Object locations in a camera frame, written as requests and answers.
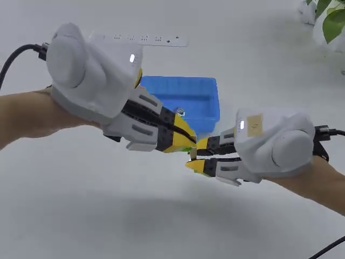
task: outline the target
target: white power strip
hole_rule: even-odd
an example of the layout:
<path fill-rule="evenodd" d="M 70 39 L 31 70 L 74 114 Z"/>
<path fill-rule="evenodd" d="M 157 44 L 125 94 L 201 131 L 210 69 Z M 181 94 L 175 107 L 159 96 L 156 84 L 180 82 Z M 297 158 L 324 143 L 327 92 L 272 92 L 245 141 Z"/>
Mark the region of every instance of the white power strip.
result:
<path fill-rule="evenodd" d="M 175 36 L 152 36 L 152 35 L 133 35 L 133 34 L 114 34 L 114 35 L 102 35 L 92 32 L 90 40 L 94 42 L 118 42 L 118 43 L 137 43 L 140 45 L 149 46 L 169 46 L 169 47 L 187 47 L 187 37 L 175 35 Z"/>

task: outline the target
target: small sticker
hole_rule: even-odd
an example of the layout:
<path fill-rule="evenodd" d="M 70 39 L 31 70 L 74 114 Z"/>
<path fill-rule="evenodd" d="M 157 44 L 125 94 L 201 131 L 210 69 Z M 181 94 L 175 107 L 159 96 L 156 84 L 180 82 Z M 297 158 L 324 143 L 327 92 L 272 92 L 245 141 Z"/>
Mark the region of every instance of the small sticker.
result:
<path fill-rule="evenodd" d="M 254 115 L 247 117 L 247 135 L 248 137 L 258 137 L 263 131 L 263 115 Z"/>

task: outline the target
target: white floor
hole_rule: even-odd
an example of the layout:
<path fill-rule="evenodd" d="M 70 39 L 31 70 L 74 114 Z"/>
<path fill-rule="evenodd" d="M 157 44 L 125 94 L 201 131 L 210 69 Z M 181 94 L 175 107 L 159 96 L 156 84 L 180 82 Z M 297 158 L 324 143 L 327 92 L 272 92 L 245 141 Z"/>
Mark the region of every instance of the white floor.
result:
<path fill-rule="evenodd" d="M 215 77 L 222 118 L 248 106 L 299 106 L 316 125 L 345 129 L 343 56 L 319 49 L 299 0 L 2 0 L 0 58 L 83 31 L 184 33 L 188 48 L 147 47 L 144 73 Z M 50 83 L 22 55 L 1 94 Z M 345 139 L 325 143 L 345 172 Z M 81 127 L 21 140 L 0 155 L 1 259 L 308 258 L 345 234 L 344 218 L 269 182 L 240 188 L 193 174 L 184 153 L 135 153 Z M 325 256 L 343 258 L 345 245 Z"/>

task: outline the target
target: blue container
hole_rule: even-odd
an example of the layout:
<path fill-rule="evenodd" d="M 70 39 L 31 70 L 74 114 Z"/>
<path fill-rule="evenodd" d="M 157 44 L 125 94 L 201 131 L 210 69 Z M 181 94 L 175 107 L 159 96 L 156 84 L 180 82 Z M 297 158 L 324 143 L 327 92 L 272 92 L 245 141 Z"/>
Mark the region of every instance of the blue container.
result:
<path fill-rule="evenodd" d="M 179 111 L 198 137 L 213 132 L 219 121 L 219 100 L 214 78 L 142 77 L 140 85 L 171 111 Z"/>

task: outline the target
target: human arm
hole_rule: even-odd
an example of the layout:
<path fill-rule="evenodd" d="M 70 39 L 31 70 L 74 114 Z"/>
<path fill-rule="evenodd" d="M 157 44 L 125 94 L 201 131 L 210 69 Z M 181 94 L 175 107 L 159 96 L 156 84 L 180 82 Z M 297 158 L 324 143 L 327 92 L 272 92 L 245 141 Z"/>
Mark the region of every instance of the human arm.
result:
<path fill-rule="evenodd" d="M 295 177 L 267 180 L 345 216 L 345 176 L 319 156 Z"/>
<path fill-rule="evenodd" d="M 51 89 L 0 96 L 0 150 L 20 138 L 40 138 L 63 128 L 97 126 L 63 110 Z"/>

